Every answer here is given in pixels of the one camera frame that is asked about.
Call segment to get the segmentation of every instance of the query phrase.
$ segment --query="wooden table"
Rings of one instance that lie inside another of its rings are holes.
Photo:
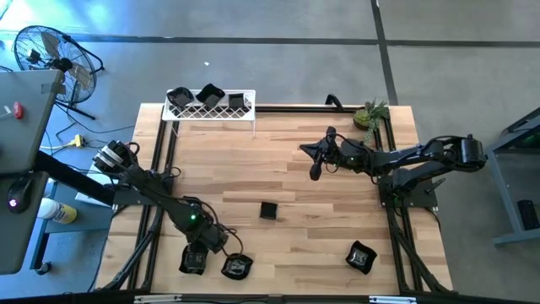
[[[397,148],[416,144],[418,136],[411,107],[391,106],[390,111]],[[143,168],[150,167],[160,112],[160,104],[141,105],[133,141],[141,145],[138,158]],[[175,180],[174,194],[211,203],[219,220],[238,230],[246,254],[255,263],[242,281],[230,280],[220,273],[223,253],[208,254],[207,268],[201,276],[181,273],[178,268],[186,239],[165,216],[152,292],[397,294],[386,211],[379,206],[378,192],[369,177],[350,171],[330,174],[323,170],[318,182],[309,178],[312,160],[299,150],[299,145],[317,142],[328,126],[349,138],[364,136],[353,126],[350,114],[339,113],[257,113],[256,138],[251,137],[249,123],[183,122],[174,158],[174,166],[182,169],[182,175]],[[384,128],[381,132],[387,150]],[[262,200],[278,203],[277,220],[259,218]],[[97,286],[111,281],[132,253],[140,214],[141,208],[132,206],[112,221]],[[424,209],[410,209],[410,216],[418,254],[441,284],[451,288],[433,215]],[[368,275],[345,262],[356,240],[379,254]],[[238,248],[231,237],[227,251]],[[403,262],[412,285],[408,259]],[[143,257],[139,282],[145,265]]]

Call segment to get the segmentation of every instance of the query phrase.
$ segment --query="bottle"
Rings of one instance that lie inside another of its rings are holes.
[[[77,210],[54,199],[42,198],[37,217],[43,220],[54,220],[60,224],[69,224],[77,217]]]

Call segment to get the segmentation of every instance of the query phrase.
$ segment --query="wire dish rack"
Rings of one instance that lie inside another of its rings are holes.
[[[201,90],[190,90],[193,95]],[[167,122],[181,121],[238,121],[251,122],[252,134],[255,137],[255,90],[223,90],[225,97],[218,104],[208,109],[197,98],[185,106],[173,106],[165,97],[165,109],[161,117]],[[244,94],[244,106],[238,108],[229,107],[230,94]]]

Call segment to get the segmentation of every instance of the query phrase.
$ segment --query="concrete floor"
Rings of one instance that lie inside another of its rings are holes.
[[[376,38],[368,0],[56,0],[46,7],[38,3],[14,0],[0,21],[0,30],[9,34],[28,24],[43,24],[70,33],[100,35]],[[536,1],[379,0],[379,4],[387,39],[540,38]],[[52,19],[51,12],[64,17]],[[0,61],[16,68],[9,37],[4,35]],[[99,55],[106,67],[93,96],[81,105],[98,117],[96,122],[81,121],[98,130],[134,124],[141,102],[162,102],[165,91],[179,85],[195,88],[213,82],[223,88],[255,89],[257,101],[269,103],[320,104],[326,94],[333,93],[343,103],[361,104],[387,95],[377,46],[84,46]],[[473,133],[488,145],[502,128],[539,104],[538,48],[390,47],[389,56],[398,102],[413,106],[421,141],[441,134]],[[52,135],[67,123],[65,115],[55,111],[47,129]],[[132,130],[98,136],[74,128],[64,138],[75,133],[128,140]],[[68,150],[57,158],[88,167],[94,153]],[[539,301],[540,242],[492,245],[494,236],[510,232],[510,223],[489,169],[445,177],[437,195],[455,289],[467,295]],[[0,277],[0,297],[86,291],[105,237],[106,231],[54,236],[46,259],[56,265],[55,270],[37,276],[28,270],[27,258],[21,272]],[[21,282],[29,288],[16,288]]]

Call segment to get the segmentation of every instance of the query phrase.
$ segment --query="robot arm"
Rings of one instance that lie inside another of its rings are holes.
[[[341,147],[336,137],[343,139]],[[345,138],[328,127],[327,135],[316,144],[302,144],[300,148],[314,161],[310,178],[317,181],[321,176],[322,164],[334,165],[356,173],[366,173],[374,177],[392,174],[394,190],[410,191],[419,182],[445,174],[449,171],[475,172],[485,165],[482,143],[473,138],[440,136],[432,138],[425,145],[395,150],[391,152],[374,151],[358,140]],[[402,166],[424,163],[411,170]]]
[[[172,176],[146,171],[138,165],[137,156],[121,142],[110,142],[95,157],[94,165],[106,175],[115,175],[129,187],[117,189],[115,200],[122,199],[121,192],[136,191],[142,204],[162,207],[175,228],[186,235],[189,243],[201,242],[213,252],[219,252],[228,240],[224,227],[215,214],[207,212],[198,198],[174,198],[167,192],[166,182]]]

